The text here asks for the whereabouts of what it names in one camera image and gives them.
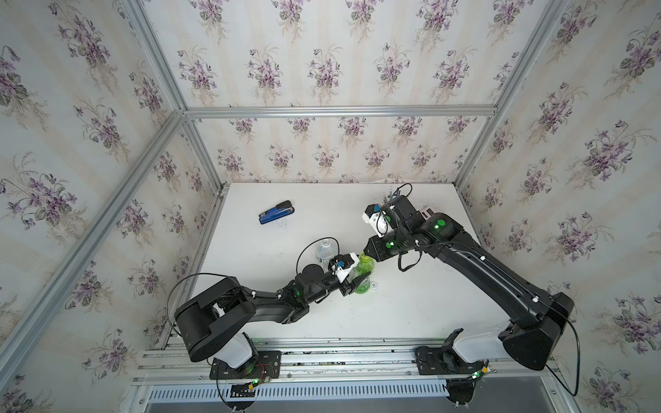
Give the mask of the green plastic bottle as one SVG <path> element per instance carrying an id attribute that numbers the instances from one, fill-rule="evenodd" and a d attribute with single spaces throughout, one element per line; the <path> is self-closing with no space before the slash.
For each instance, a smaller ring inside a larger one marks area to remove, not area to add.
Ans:
<path id="1" fill-rule="evenodd" d="M 365 294 L 370 289 L 369 277 L 375 270 L 375 260 L 365 253 L 361 253 L 358 259 L 352 282 L 356 285 L 356 294 Z"/>

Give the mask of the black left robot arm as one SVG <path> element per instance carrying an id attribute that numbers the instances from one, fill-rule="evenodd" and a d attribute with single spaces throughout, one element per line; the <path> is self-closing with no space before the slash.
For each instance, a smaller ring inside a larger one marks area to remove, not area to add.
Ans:
<path id="1" fill-rule="evenodd" d="M 371 275 L 350 278 L 357 267 L 348 255 L 324 270 L 309 264 L 276 293 L 250 289 L 232 276 L 223 276 L 175 311 L 174 322 L 192 362 L 215 358 L 233 368 L 246 364 L 256 350 L 242 328 L 251 322 L 290 325 L 308 315 L 310 305 L 321 303 L 335 291 L 357 292 Z"/>

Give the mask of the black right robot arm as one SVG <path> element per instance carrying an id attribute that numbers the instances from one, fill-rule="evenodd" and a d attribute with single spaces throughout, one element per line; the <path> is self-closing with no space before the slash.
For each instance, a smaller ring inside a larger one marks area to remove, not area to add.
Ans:
<path id="1" fill-rule="evenodd" d="M 370 204 L 363 220 L 376 234 L 365 254 L 381 263 L 410 251 L 428 255 L 454 268 L 489 296 L 507 314 L 507 324 L 490 332 L 449 337 L 447 354 L 476 363 L 510 358 L 542 371 L 570 323 L 573 300 L 564 293 L 549 294 L 528 282 L 486 251 L 464 227 L 446 213 L 416 210 L 407 196 L 397 195 L 382 205 Z"/>

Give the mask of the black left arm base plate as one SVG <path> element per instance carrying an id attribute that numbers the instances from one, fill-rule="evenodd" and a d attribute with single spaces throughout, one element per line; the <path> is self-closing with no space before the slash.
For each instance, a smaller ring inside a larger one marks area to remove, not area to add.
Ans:
<path id="1" fill-rule="evenodd" d="M 225 361 L 213 359 L 209 378 L 210 380 L 272 380 L 279 378 L 281 366 L 281 351 L 258 352 L 239 368 L 230 368 Z"/>

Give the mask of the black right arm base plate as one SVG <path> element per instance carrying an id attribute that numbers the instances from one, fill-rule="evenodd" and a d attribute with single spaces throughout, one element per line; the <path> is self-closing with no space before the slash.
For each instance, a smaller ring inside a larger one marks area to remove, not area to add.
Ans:
<path id="1" fill-rule="evenodd" d="M 478 380 L 488 372 L 489 361 L 467 362 L 454 350 L 455 339 L 463 328 L 454 330 L 440 347 L 420 346 L 414 350 L 418 373 L 426 375 L 466 375 Z"/>

